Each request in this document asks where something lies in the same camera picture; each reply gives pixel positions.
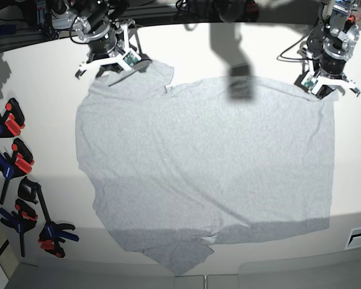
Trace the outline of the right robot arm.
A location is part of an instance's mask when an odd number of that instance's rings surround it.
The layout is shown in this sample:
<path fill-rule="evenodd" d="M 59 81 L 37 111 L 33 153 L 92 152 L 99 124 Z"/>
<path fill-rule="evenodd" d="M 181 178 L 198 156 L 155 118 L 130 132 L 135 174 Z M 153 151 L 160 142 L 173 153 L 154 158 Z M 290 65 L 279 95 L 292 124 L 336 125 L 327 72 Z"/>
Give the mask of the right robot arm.
<path fill-rule="evenodd" d="M 77 45 L 89 47 L 88 59 L 79 65 L 75 77 L 98 68 L 106 71 L 144 71 L 152 60 L 144 58 L 130 44 L 129 30 L 136 28 L 133 19 L 121 19 L 128 1 L 48 1 L 48 7 L 67 17 L 69 38 Z"/>

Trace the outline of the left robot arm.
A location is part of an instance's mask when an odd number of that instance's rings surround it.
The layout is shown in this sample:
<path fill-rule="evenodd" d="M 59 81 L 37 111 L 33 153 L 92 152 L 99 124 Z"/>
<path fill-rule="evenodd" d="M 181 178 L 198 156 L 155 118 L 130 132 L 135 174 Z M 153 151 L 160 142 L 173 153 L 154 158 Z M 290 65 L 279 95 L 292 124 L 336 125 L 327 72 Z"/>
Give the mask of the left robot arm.
<path fill-rule="evenodd" d="M 360 90 L 344 73 L 360 38 L 356 13 L 361 1 L 322 1 L 318 20 L 306 40 L 309 70 L 301 85 L 308 93 L 324 99 L 336 89 Z"/>

